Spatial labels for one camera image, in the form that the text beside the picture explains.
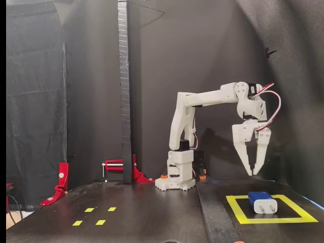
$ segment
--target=black table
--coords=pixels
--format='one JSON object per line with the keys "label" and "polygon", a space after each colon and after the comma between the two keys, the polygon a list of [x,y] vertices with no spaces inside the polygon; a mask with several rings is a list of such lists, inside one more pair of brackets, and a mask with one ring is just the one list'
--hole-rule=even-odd
{"label": "black table", "polygon": [[[105,222],[96,225],[99,220]],[[82,223],[73,226],[76,221]],[[116,182],[72,190],[7,230],[6,239],[7,243],[208,242],[196,189],[162,192],[154,183]]]}
{"label": "black table", "polygon": [[[319,222],[240,224],[226,196],[247,195],[250,191],[285,195]],[[246,217],[265,217],[255,215],[246,199],[236,201]],[[277,201],[278,212],[266,218],[299,217]],[[187,192],[162,192],[154,183],[97,182],[36,211],[7,230],[6,239],[32,243],[320,243],[324,242],[323,229],[323,210],[291,187],[273,181],[208,179]]]}

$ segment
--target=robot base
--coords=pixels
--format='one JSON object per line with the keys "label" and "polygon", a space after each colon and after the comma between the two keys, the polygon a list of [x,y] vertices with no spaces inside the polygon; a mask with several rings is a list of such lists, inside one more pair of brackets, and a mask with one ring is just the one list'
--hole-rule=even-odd
{"label": "robot base", "polygon": [[191,187],[194,187],[195,185],[196,185],[196,181],[194,178],[188,181],[183,181],[181,183],[171,181],[170,178],[165,178],[165,179],[159,178],[155,180],[155,186],[161,191],[166,191],[168,189],[181,189],[187,191]]}

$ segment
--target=red stand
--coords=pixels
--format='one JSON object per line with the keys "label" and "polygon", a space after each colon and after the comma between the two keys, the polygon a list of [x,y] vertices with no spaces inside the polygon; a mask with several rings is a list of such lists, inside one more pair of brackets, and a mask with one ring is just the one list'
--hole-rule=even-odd
{"label": "red stand", "polygon": [[68,176],[69,164],[68,163],[60,163],[59,169],[59,184],[55,186],[55,194],[45,201],[42,201],[40,205],[48,206],[52,203],[56,202],[58,199],[65,195],[67,191],[67,176]]}
{"label": "red stand", "polygon": [[138,169],[136,168],[136,155],[133,155],[133,171],[134,171],[134,180],[136,182],[154,182],[155,179],[147,179],[144,176],[143,172],[139,172]]}

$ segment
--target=vertical black pole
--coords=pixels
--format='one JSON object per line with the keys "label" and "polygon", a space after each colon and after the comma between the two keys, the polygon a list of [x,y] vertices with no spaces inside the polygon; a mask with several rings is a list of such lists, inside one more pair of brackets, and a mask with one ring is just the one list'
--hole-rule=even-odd
{"label": "vertical black pole", "polygon": [[119,30],[119,71],[121,98],[121,135],[123,143],[124,183],[132,183],[132,145],[131,145],[131,109],[130,109],[130,80],[128,62],[128,28],[127,2],[119,1],[118,30]]}

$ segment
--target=white wire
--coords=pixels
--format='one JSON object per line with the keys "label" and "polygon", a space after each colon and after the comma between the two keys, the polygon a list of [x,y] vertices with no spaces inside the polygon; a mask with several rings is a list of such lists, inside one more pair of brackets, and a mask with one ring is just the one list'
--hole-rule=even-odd
{"label": "white wire", "polygon": [[255,96],[253,96],[253,97],[258,97],[259,95],[264,94],[264,93],[272,93],[272,94],[274,94],[275,96],[277,96],[277,98],[278,98],[278,100],[279,100],[279,104],[278,104],[278,108],[277,108],[277,110],[276,110],[275,113],[272,115],[272,117],[269,119],[269,121],[268,121],[264,126],[262,126],[261,128],[256,129],[257,132],[258,132],[258,131],[261,131],[261,130],[265,129],[267,126],[269,126],[270,123],[272,123],[273,119],[276,117],[276,115],[278,114],[278,112],[280,111],[280,108],[281,108],[281,98],[280,98],[279,94],[277,94],[277,93],[274,92],[274,91],[271,91],[271,90],[268,90],[268,91],[263,90],[263,91],[257,93],[257,94],[256,94]]}
{"label": "white wire", "polygon": [[190,148],[190,149],[197,149],[198,148],[198,138],[197,138],[197,135],[196,133],[193,133],[195,139],[196,139],[196,146],[194,148]]}

